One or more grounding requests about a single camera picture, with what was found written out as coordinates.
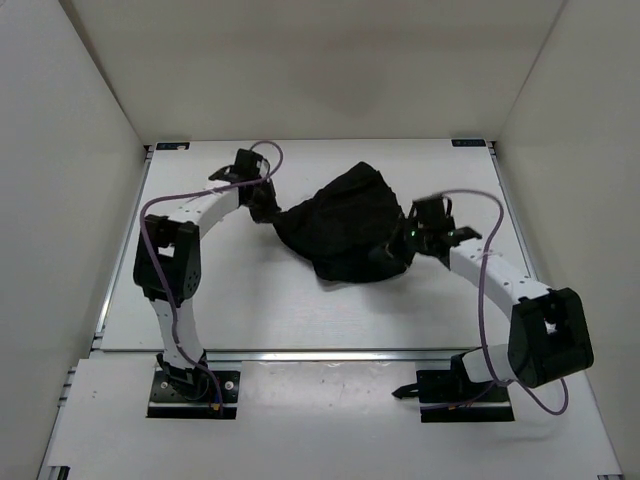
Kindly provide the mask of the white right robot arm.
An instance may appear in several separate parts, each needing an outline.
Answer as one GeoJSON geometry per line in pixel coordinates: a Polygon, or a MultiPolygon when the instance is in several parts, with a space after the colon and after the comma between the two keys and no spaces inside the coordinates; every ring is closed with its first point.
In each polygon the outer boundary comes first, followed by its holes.
{"type": "Polygon", "coordinates": [[[444,196],[412,203],[405,238],[411,251],[439,260],[478,290],[506,316],[505,344],[481,346],[454,356],[449,391],[471,400],[484,384],[517,382],[530,389],[587,370],[594,352],[580,296],[571,288],[553,289],[495,254],[487,239],[470,227],[456,227],[452,202],[444,196]]]}

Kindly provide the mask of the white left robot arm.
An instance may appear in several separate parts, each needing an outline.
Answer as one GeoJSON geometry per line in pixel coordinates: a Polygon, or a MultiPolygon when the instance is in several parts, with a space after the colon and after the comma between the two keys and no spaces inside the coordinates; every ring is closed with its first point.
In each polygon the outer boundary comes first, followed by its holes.
{"type": "Polygon", "coordinates": [[[284,160],[282,149],[272,166],[254,143],[236,152],[234,163],[214,172],[198,191],[160,196],[139,212],[139,241],[133,280],[158,320],[163,351],[158,365],[166,382],[188,402],[207,402],[217,414],[224,405],[219,376],[208,366],[196,327],[193,297],[199,288],[201,240],[238,209],[269,224],[281,212],[272,176],[284,160]]]}

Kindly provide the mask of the black pleated skirt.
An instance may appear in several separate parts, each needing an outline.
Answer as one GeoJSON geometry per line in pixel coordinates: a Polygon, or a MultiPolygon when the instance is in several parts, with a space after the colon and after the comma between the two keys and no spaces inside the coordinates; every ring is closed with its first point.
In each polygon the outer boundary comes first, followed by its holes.
{"type": "Polygon", "coordinates": [[[405,273],[415,255],[396,194],[365,162],[277,214],[273,226],[284,245],[328,282],[388,280],[405,273]]]}

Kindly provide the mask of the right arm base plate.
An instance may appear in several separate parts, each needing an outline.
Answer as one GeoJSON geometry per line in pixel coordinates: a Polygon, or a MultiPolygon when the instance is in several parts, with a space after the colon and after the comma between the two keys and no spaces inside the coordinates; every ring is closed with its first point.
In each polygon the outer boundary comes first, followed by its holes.
{"type": "Polygon", "coordinates": [[[461,355],[451,358],[447,369],[422,368],[416,381],[398,387],[397,400],[417,399],[422,423],[506,423],[513,422],[506,387],[493,380],[474,383],[469,379],[461,355]]]}

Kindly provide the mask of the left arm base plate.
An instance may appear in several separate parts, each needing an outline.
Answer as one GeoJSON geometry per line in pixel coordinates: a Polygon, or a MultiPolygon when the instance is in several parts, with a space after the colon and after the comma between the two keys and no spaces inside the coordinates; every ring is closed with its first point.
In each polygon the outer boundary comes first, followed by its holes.
{"type": "Polygon", "coordinates": [[[206,376],[199,386],[182,385],[170,380],[159,367],[155,369],[146,416],[151,419],[235,420],[240,393],[239,370],[214,371],[221,396],[209,386],[206,376]]]}

